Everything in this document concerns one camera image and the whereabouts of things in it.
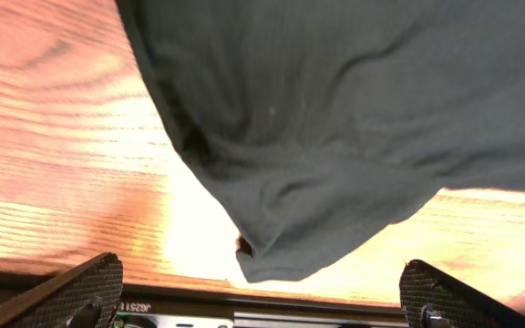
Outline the black t-shirt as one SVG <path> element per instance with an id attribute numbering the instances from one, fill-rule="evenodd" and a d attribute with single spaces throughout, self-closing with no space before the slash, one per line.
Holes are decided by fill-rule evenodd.
<path id="1" fill-rule="evenodd" d="M 300 281 L 442 189 L 525 191 L 525 0 L 120 1 L 181 159 Z"/>

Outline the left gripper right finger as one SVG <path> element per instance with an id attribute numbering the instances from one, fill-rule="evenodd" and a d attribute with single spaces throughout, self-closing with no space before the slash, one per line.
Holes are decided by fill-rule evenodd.
<path id="1" fill-rule="evenodd" d="M 406 264 L 399 291 L 412 328 L 525 328 L 525 315 L 425 261 Z"/>

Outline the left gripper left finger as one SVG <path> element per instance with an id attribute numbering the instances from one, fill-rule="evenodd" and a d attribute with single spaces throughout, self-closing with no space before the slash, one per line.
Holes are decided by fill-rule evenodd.
<path id="1" fill-rule="evenodd" d="M 109 328 L 123 289 L 118 255 L 100 253 L 0 305 L 0 328 Z"/>

